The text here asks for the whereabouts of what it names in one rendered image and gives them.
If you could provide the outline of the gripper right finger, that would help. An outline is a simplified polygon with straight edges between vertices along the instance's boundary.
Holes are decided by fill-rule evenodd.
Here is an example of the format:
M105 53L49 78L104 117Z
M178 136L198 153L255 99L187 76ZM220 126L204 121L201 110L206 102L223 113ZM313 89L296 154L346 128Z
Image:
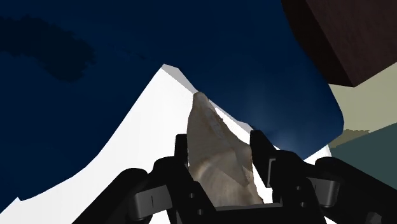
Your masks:
M253 164L279 204L275 224L397 224L397 190L334 157L315 164L250 132Z

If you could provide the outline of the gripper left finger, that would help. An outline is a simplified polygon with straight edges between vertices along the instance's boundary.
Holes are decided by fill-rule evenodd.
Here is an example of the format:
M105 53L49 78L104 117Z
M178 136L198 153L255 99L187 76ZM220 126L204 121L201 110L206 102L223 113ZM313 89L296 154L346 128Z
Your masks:
M125 169L73 224L150 224L166 211L170 224L216 224L216 210L190 176L186 134L175 139L174 155L158 159L151 172Z

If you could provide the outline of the beige rough pointed lump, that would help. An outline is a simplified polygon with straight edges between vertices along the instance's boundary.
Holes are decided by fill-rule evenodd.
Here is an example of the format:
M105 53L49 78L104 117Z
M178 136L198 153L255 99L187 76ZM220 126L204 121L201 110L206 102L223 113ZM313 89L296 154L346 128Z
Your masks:
M250 146L227 127L202 92L193 95L187 148L188 170L214 206L263 203L254 183Z

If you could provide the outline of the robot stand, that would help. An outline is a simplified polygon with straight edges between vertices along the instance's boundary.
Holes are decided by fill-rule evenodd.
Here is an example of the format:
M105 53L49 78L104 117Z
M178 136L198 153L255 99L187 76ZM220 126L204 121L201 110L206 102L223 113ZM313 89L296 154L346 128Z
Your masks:
M356 87L397 62L397 0L281 0L329 84Z

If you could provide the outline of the bed with dark blue cover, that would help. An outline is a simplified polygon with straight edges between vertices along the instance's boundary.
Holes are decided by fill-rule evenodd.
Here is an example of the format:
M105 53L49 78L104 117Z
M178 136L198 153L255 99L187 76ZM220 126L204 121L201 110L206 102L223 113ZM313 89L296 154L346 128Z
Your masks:
M281 0L0 0L0 213L84 168L164 64L302 158L343 131Z

